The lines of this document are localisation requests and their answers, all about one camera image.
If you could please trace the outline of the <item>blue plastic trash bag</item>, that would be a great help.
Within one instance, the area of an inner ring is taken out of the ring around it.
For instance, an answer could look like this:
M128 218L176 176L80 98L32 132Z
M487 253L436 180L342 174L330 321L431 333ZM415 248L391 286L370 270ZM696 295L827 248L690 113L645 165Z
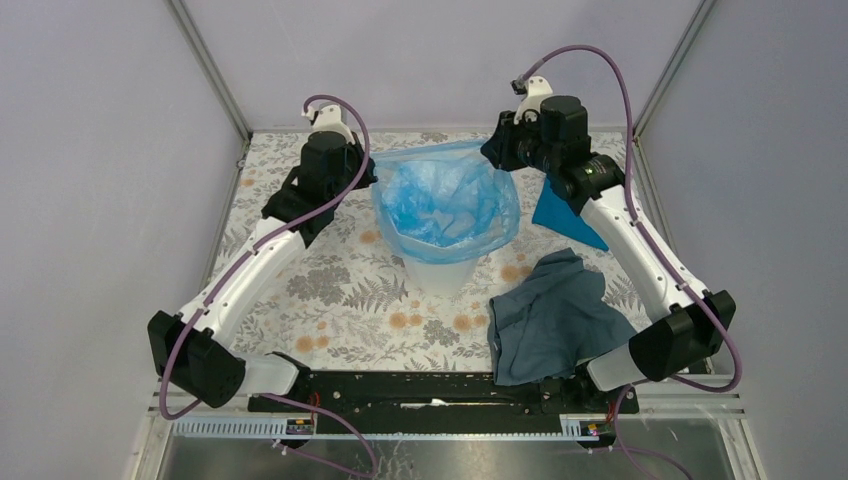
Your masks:
M375 155L371 198L392 253L427 264L477 259L511 242L521 208L511 175L481 154L482 139Z

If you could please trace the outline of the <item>white paper trash bin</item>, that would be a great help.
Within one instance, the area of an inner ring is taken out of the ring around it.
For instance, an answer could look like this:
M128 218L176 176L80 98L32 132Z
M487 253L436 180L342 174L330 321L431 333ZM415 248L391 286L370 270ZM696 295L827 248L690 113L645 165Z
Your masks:
M448 264L425 263L401 255L411 283L427 295L450 296L468 284L478 265L478 258Z

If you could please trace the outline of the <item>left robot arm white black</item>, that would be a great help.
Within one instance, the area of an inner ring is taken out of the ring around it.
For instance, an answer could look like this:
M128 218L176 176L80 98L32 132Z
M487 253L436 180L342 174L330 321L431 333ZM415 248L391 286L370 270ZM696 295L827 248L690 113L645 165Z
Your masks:
M194 406L218 408L239 394L271 394L288 411L307 404L311 387L298 376L293 359L239 354L231 348L234 336L268 284L333 221L344 197L375 180L368 136L331 131L308 136L299 164L268 199L227 266L178 313L158 311L149 321L164 418L180 416L168 409L171 385L191 395Z

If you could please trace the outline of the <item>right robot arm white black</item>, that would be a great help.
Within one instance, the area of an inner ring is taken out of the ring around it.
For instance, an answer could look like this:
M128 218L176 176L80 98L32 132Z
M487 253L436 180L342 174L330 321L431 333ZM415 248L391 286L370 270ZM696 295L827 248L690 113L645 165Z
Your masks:
M593 151L588 113L573 96L548 95L499 114L482 154L500 170L543 172L564 200L606 243L641 297L651 321L623 346L584 362L575 402L597 412L613 390L662 381L716 354L736 312L732 296L712 291L657 238L626 189L626 174Z

